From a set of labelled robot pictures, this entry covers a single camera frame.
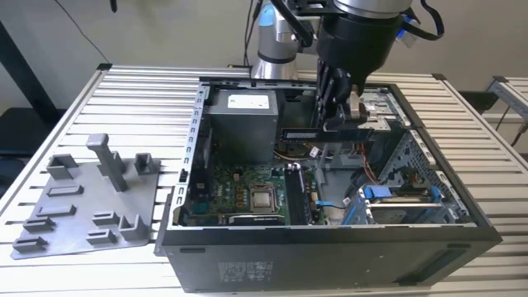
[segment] white label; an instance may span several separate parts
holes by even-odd
[[[310,150],[310,157],[314,158],[318,154],[318,148],[313,147]]]
[[[229,95],[227,108],[267,110],[269,100],[265,95]]]

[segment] sticker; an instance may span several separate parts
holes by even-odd
[[[318,148],[313,147],[310,150],[310,157],[314,158],[318,154]]]
[[[269,99],[265,95],[229,95],[227,108],[245,108],[249,110],[267,110]]]
[[[221,282],[265,282],[271,279],[273,262],[218,262]]]

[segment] black cable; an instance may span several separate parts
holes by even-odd
[[[249,47],[249,43],[250,43],[250,36],[253,35],[254,22],[258,18],[258,14],[261,12],[262,2],[263,2],[263,0],[258,0],[255,2],[254,9],[253,9],[253,18],[251,18],[250,28],[249,28],[247,37],[246,37],[245,43],[243,43],[243,55],[245,55],[243,58],[245,58],[245,62],[247,64],[246,66],[249,66],[247,47]]]
[[[334,206],[334,205],[319,205],[319,206],[322,206],[322,207],[333,207],[334,209],[346,209],[346,207],[338,207],[338,206]]]
[[[414,27],[407,22],[403,22],[402,28],[406,32],[415,35],[417,37],[419,37],[425,40],[434,41],[434,40],[438,40],[443,36],[443,33],[445,33],[442,17],[439,16],[439,13],[437,12],[437,10],[429,6],[429,4],[425,0],[421,0],[419,3],[421,3],[422,8],[426,10],[429,15],[431,16],[431,20],[433,20],[434,26],[435,26],[435,35],[421,30],[419,28]]]
[[[505,108],[505,111],[503,111],[503,114],[502,114],[502,116],[501,116],[501,119],[498,120],[498,123],[495,124],[495,127],[494,127],[494,130],[495,130],[495,131],[498,131],[498,127],[499,127],[501,124],[502,124],[502,120],[503,120],[503,117],[505,117],[505,114],[507,113],[507,111],[509,111],[509,107]]]
[[[303,28],[301,22],[295,19],[294,15],[290,13],[283,0],[269,0],[273,4],[275,10],[282,15],[283,19],[287,22],[287,25],[291,27],[295,34],[298,34],[301,40],[301,46],[303,48],[309,48],[313,42],[313,36],[307,32],[306,28]]]
[[[513,142],[510,144],[511,147],[517,144],[517,141],[518,141],[521,135],[522,135],[521,132],[518,132],[517,135],[514,135]]]
[[[247,17],[246,17],[246,19],[245,19],[245,31],[243,31],[243,61],[242,61],[242,64],[243,64],[243,66],[246,66],[247,64],[249,64],[249,61],[247,61],[247,30],[249,30],[249,18],[250,18],[250,10],[251,10],[251,8],[253,8],[253,1],[254,0],[250,0],[250,2],[249,2],[249,8],[247,8]]]
[[[86,41],[89,42],[89,44],[94,47],[94,49],[97,50],[97,52],[99,53],[99,55],[102,56],[102,59],[106,61],[106,63],[109,63],[105,55],[102,54],[102,52],[99,51],[99,49],[97,48],[97,46],[93,44],[91,40],[89,40],[87,36],[85,36],[77,22],[74,21],[71,15],[69,14],[69,12],[66,11],[66,9],[63,8],[62,4],[59,4],[58,0],[53,0],[54,3],[57,3],[57,5],[59,6],[61,10],[63,11],[63,13],[66,14],[66,16],[69,17],[69,19],[71,20],[74,26],[77,27],[78,32],[81,33],[82,37],[86,39]]]

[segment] power cable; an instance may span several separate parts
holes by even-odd
[[[89,40],[87,36],[85,36],[77,22],[74,21],[71,15],[69,14],[69,12],[66,11],[66,9],[63,8],[62,4],[59,4],[58,0],[53,0],[54,3],[57,3],[57,5],[59,6],[59,9],[63,11],[63,13],[66,14],[66,16],[69,17],[69,19],[71,20],[74,26],[77,27],[78,32],[81,33],[83,39],[86,39],[86,41],[89,42],[89,44],[93,46],[93,48],[97,50],[97,52],[99,53],[99,55],[102,56],[102,59],[106,61],[106,63],[109,63],[109,60],[106,59],[105,55],[102,54],[102,52],[99,51],[99,49],[97,48],[97,46],[93,44],[91,40]]]

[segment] cable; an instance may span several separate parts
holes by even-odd
[[[514,135],[513,142],[510,144],[511,147],[517,144],[517,141],[518,141],[521,135],[522,135],[521,132],[518,132],[517,135]]]
[[[321,207],[333,207],[334,209],[346,209],[346,207],[339,207],[339,206],[334,206],[331,205],[319,205]]]
[[[361,155],[362,155],[362,168],[363,168],[363,173],[366,174],[366,177],[369,178],[369,180],[370,180],[370,182],[371,182],[373,184],[379,184],[379,183],[375,181],[375,176],[374,176],[374,174],[373,174],[373,172],[371,172],[371,168],[370,168],[369,162],[367,162],[367,160],[366,160],[366,152],[365,152],[365,150],[363,150],[363,144],[359,144],[358,146],[359,146]]]
[[[495,131],[498,131],[498,127],[499,127],[501,124],[502,124],[502,120],[503,120],[503,117],[505,117],[505,114],[507,113],[507,111],[509,111],[509,107],[505,108],[505,111],[503,111],[503,114],[502,114],[502,116],[501,116],[501,119],[498,120],[498,124],[495,124],[495,127],[494,127],[494,130],[495,130]]]
[[[93,46],[93,48],[97,50],[98,54],[102,56],[102,59],[106,61],[106,63],[109,63],[105,55],[102,54],[102,52],[99,51],[99,49],[97,48],[97,46],[93,44],[91,40],[89,40],[87,36],[85,36],[77,22],[74,21],[71,15],[69,14],[69,12],[66,11],[66,9],[63,8],[62,4],[59,4],[58,0],[53,0],[54,3],[57,3],[57,5],[59,6],[59,9],[63,11],[63,13],[66,14],[66,16],[69,17],[69,19],[71,20],[74,26],[77,27],[78,32],[81,33],[83,39],[86,39],[86,41],[89,42],[89,44]]]
[[[286,157],[286,156],[278,154],[275,150],[273,150],[273,153],[274,153],[279,158],[282,158],[283,160],[287,160],[287,161],[302,161],[302,160],[307,160],[307,159],[309,159],[309,158],[289,158],[289,157]]]
[[[429,6],[429,4],[426,3],[425,0],[419,0],[419,3],[421,3],[422,8],[429,13],[431,20],[434,22],[435,35],[421,30],[418,27],[414,27],[407,22],[403,22],[402,28],[406,32],[415,35],[417,37],[419,37],[425,40],[434,41],[434,40],[438,40],[443,36],[443,33],[445,33],[442,17],[439,16],[439,13],[437,12],[437,10]]]
[[[247,61],[247,30],[249,30],[249,18],[250,18],[250,10],[253,8],[253,1],[250,0],[249,2],[249,8],[247,8],[247,17],[245,18],[245,31],[243,31],[243,61],[242,64],[246,66],[249,64]]]

